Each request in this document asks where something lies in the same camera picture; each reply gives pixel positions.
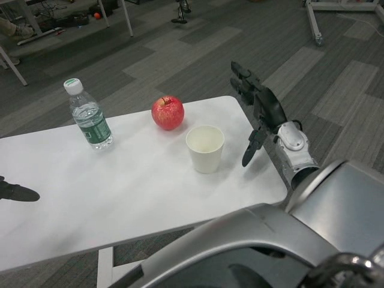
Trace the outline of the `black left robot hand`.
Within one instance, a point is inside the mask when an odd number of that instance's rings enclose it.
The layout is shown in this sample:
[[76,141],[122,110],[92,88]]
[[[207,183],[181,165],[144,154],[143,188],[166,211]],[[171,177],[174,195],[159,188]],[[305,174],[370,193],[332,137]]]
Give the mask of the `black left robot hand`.
[[36,202],[40,199],[40,195],[36,191],[18,184],[10,184],[5,181],[3,176],[1,176],[0,197],[19,202]]

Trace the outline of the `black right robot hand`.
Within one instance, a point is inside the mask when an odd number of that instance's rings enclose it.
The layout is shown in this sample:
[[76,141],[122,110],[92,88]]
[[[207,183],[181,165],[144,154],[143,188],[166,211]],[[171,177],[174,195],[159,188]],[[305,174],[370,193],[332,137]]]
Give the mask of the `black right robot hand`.
[[231,70],[236,75],[230,80],[232,88],[241,96],[244,104],[253,106],[253,116],[258,123],[248,138],[249,144],[242,158],[245,167],[256,151],[262,148],[265,140],[277,134],[282,124],[287,122],[287,117],[275,94],[262,85],[253,72],[235,61],[231,62]]

